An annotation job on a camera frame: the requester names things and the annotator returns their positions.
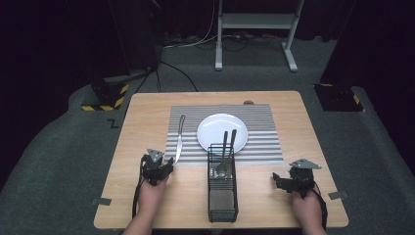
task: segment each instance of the white stand leg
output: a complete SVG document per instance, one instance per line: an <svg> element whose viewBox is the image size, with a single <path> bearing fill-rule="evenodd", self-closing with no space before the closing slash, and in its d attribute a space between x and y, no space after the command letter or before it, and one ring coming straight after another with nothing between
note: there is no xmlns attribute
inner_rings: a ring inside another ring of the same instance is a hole
<svg viewBox="0 0 415 235"><path fill-rule="evenodd" d="M296 14L294 15L293 22L291 23L290 33L288 35L287 43L283 42L281 45L283 46L284 54L287 58L288 65L290 67L290 71L298 71L299 68L296 65L296 61L294 60L293 53L291 53L291 45L293 44L294 34L296 34L297 25L299 24L300 14L302 10L302 5L304 4L304 0L300 0L297 6Z"/></svg>
<svg viewBox="0 0 415 235"><path fill-rule="evenodd" d="M221 71L222 65L222 0L219 0L217 12L217 41L216 41L216 58L214 62L214 68L217 71Z"/></svg>
<svg viewBox="0 0 415 235"><path fill-rule="evenodd" d="M284 54L286 55L288 66L290 67L290 71L298 71L299 68L296 65L296 61L294 60L293 53L291 53L291 50L286 49L285 42L283 42L281 46L283 47Z"/></svg>

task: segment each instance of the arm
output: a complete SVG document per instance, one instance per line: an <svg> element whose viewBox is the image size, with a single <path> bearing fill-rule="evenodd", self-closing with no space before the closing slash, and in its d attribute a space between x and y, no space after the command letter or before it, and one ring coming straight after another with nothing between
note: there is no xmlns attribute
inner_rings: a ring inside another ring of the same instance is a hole
<svg viewBox="0 0 415 235"><path fill-rule="evenodd" d="M143 182L137 203L138 213L125 228L123 235L150 235L152 233L154 218L159 210L167 179L168 177L157 186L152 186L147 181Z"/></svg>
<svg viewBox="0 0 415 235"><path fill-rule="evenodd" d="M309 190L304 199L300 193L293 192L294 215L306 235L327 235L321 225L321 208L317 196Z"/></svg>

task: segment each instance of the yellow and black hazard tape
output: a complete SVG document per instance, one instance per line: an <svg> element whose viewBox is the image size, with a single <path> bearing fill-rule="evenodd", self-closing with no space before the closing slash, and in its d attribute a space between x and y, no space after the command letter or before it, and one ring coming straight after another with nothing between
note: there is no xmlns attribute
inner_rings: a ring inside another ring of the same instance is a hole
<svg viewBox="0 0 415 235"><path fill-rule="evenodd" d="M126 91L128 90L128 84L121 87L119 91L118 99L115 100L113 105L82 105L83 111L113 111L118 110L121 107Z"/></svg>
<svg viewBox="0 0 415 235"><path fill-rule="evenodd" d="M332 87L333 84L329 84L329 83L320 83L321 86L325 86L325 87ZM353 94L353 100L356 103L356 105L360 105L360 99L356 96L356 94Z"/></svg>

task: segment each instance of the wooden table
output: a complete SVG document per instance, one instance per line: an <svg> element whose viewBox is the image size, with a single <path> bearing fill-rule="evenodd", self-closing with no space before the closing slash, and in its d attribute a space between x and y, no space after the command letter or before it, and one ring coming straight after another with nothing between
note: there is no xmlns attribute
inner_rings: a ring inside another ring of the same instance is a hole
<svg viewBox="0 0 415 235"><path fill-rule="evenodd" d="M140 160L147 148L163 151L171 106L242 105L245 101L269 104L283 151L284 164L237 165L238 219L234 223L208 221L206 166L176 166L170 175L155 228L287 228L299 227L291 206L291 194L277 189L272 172L289 178L289 163L305 158L322 166L314 170L328 208L328 227L344 227L348 218L300 94L296 91L186 92L135 94L125 117L102 198L97 228L124 228L131 220Z"/></svg>

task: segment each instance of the metal utensil holder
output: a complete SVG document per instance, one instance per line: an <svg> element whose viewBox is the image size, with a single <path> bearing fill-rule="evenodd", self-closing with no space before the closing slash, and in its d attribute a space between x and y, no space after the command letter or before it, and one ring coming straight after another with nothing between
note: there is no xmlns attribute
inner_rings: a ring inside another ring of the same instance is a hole
<svg viewBox="0 0 415 235"><path fill-rule="evenodd" d="M235 222L238 215L238 197L235 173L234 149L211 144L207 149L208 219L210 222ZM216 168L226 164L225 175L218 175Z"/></svg>

